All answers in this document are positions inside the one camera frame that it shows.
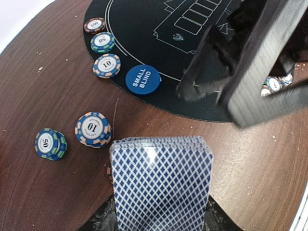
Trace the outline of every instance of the deck of cards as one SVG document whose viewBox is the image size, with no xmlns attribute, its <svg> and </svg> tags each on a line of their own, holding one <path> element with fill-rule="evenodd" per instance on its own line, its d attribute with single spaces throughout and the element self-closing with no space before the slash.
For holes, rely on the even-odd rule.
<svg viewBox="0 0 308 231">
<path fill-rule="evenodd" d="M 119 231 L 201 231 L 213 154 L 204 139 L 132 137 L 110 147 Z"/>
</svg>

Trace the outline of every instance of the black poker mat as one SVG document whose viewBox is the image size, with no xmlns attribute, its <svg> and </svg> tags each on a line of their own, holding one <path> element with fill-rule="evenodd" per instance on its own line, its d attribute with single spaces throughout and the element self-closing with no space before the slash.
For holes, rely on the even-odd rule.
<svg viewBox="0 0 308 231">
<path fill-rule="evenodd" d="M 135 95 L 137 98 L 180 116 L 229 122 L 223 109 L 216 106 L 216 93 L 187 103 L 175 91 L 210 25 L 216 24 L 226 37 L 233 35 L 226 18 L 240 3 L 241 0 L 93 0 L 84 22 L 103 17 L 106 31 L 114 34 L 116 47 L 110 53 L 120 57 L 121 71 L 112 81 L 120 88 L 130 92 L 125 84 L 126 73 L 136 65 L 148 64 L 160 72 L 162 82 L 154 93 Z M 86 46 L 96 60 L 100 55 L 91 50 L 92 37 L 84 32 Z M 215 52 L 205 66 L 207 77 L 199 82 L 218 80 L 227 73 Z"/>
</svg>

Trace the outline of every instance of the wooden table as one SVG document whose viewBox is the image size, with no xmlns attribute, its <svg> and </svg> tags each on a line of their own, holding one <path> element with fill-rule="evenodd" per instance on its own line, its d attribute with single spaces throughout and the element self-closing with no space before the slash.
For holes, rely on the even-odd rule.
<svg viewBox="0 0 308 231">
<path fill-rule="evenodd" d="M 90 2 L 57 0 L 0 56 L 0 230 L 73 231 L 112 194 L 108 150 L 75 138 L 89 111 L 108 118 L 116 139 L 202 135 L 215 156 L 211 194 L 219 205 L 245 230 L 288 230 L 308 179 L 308 111 L 238 131 L 149 106 L 92 73 L 82 35 Z M 35 153 L 34 137 L 46 127 L 67 138 L 61 161 Z"/>
</svg>

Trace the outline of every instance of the brown wooden surface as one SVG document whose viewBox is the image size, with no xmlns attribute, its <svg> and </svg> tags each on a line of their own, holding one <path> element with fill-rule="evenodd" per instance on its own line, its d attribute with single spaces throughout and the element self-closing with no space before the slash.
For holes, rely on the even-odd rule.
<svg viewBox="0 0 308 231">
<path fill-rule="evenodd" d="M 82 35 L 89 4 L 57 0 L 0 56 L 0 231 L 73 231 L 112 193 L 108 150 L 80 144 L 74 126 L 94 110 L 112 124 L 117 99 L 116 139 L 202 135 L 215 156 L 211 194 L 219 205 L 243 229 L 288 230 L 307 182 L 308 111 L 238 131 L 142 103 L 92 73 Z M 298 67 L 301 77 L 307 66 Z M 35 153 L 45 127 L 67 138 L 61 161 Z"/>
</svg>

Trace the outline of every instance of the white background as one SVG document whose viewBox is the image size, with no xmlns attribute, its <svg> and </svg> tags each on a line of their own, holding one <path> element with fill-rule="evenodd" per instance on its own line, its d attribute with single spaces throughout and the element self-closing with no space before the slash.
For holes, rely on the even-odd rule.
<svg viewBox="0 0 308 231">
<path fill-rule="evenodd" d="M 54 0 L 0 0 L 0 54 L 41 10 Z"/>
</svg>

